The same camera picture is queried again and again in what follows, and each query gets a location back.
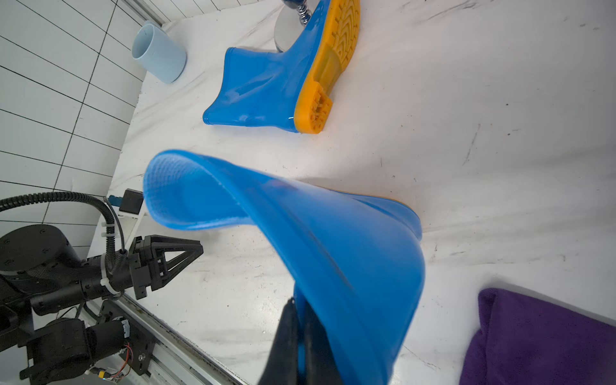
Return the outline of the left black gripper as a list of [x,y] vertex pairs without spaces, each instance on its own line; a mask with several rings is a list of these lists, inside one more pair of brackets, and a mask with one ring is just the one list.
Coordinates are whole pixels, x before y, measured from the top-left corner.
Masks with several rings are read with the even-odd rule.
[[146,289],[160,290],[203,254],[199,241],[151,235],[137,237],[128,252],[117,253],[114,262],[105,254],[88,258],[78,269],[79,299],[120,296],[133,288],[137,299]]

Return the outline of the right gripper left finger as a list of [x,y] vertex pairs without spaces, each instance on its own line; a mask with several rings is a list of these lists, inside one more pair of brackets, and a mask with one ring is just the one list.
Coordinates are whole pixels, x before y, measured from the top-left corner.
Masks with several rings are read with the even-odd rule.
[[298,326],[295,300],[290,298],[282,310],[272,348],[258,382],[259,385],[298,384]]

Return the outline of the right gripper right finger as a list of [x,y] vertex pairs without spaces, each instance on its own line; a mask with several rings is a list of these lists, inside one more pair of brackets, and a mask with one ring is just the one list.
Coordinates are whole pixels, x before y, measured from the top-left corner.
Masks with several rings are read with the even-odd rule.
[[327,332],[311,307],[306,308],[304,327],[305,384],[343,384]]

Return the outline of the blue rubber boot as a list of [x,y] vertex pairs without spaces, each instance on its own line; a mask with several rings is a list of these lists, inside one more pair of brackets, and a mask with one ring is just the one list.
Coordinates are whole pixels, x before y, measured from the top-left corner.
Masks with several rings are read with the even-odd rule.
[[258,226],[322,322],[343,382],[388,383],[425,281],[407,205],[181,150],[150,161],[144,199],[170,229]]
[[333,106],[330,93],[355,52],[360,23],[359,0],[321,1],[288,51],[229,48],[221,91],[203,114],[205,124],[321,133]]

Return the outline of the purple cloth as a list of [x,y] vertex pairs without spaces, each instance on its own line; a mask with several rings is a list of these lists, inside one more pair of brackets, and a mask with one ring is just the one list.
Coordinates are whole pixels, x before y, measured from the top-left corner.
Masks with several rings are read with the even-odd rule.
[[613,384],[615,328],[509,290],[478,295],[462,384]]

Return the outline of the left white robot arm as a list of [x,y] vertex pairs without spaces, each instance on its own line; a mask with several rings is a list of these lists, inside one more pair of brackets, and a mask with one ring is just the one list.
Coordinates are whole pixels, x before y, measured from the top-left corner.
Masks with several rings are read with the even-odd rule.
[[1,240],[1,348],[22,347],[22,380],[70,380],[102,359],[122,366],[101,372],[111,383],[149,369],[153,335],[115,304],[126,290],[136,298],[160,290],[202,255],[200,242],[137,237],[127,245],[107,200],[81,192],[42,192],[5,198],[2,211],[51,202],[89,205],[104,218],[104,253],[80,258],[64,233],[50,225],[25,226]]

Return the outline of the light blue cup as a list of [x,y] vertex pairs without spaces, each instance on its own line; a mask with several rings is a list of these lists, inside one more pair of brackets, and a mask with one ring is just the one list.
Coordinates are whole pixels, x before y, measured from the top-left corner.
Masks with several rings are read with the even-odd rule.
[[166,84],[181,76],[188,60],[186,50],[150,22],[137,33],[131,53],[141,67]]

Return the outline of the chrome hook stand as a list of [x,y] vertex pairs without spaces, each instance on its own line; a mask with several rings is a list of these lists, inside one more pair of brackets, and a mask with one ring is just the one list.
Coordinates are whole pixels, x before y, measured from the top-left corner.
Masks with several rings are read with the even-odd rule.
[[279,52],[288,51],[303,32],[319,0],[283,1],[274,27],[274,43]]

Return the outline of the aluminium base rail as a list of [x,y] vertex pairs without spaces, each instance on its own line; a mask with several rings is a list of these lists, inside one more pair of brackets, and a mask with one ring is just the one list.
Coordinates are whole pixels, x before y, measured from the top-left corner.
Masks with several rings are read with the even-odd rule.
[[244,380],[189,343],[173,328],[125,297],[117,306],[154,336],[149,369],[143,375],[131,371],[120,384],[243,384]]

